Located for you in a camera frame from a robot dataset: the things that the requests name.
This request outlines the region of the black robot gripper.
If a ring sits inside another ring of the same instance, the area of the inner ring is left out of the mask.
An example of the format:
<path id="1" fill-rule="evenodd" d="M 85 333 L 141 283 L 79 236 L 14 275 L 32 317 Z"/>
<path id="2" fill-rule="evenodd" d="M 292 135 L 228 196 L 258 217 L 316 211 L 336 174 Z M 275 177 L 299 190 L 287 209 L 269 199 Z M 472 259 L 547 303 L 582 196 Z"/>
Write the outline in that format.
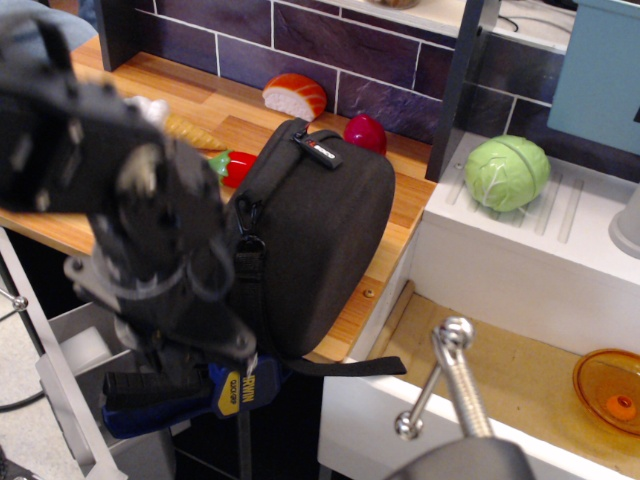
<path id="1" fill-rule="evenodd" d="M 149 356 L 162 371 L 209 363 L 242 373 L 255 370 L 254 333 L 223 299 L 210 299 L 189 263 L 180 263 L 166 278 L 132 277 L 123 285 L 111 278 L 114 271 L 100 249 L 64 262 L 79 298 L 112 312 L 124 345 Z"/>

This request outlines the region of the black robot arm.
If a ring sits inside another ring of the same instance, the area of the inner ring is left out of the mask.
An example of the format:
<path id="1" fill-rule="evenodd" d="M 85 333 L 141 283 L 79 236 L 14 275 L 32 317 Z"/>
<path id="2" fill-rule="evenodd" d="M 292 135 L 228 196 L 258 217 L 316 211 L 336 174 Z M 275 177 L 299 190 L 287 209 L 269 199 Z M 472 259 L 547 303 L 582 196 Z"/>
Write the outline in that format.
<path id="1" fill-rule="evenodd" d="M 214 171 L 112 86 L 78 80 L 63 33 L 34 12 L 1 18 L 1 205 L 86 215 L 93 252 L 66 275 L 163 366 L 254 369 L 256 337 L 225 301 Z"/>

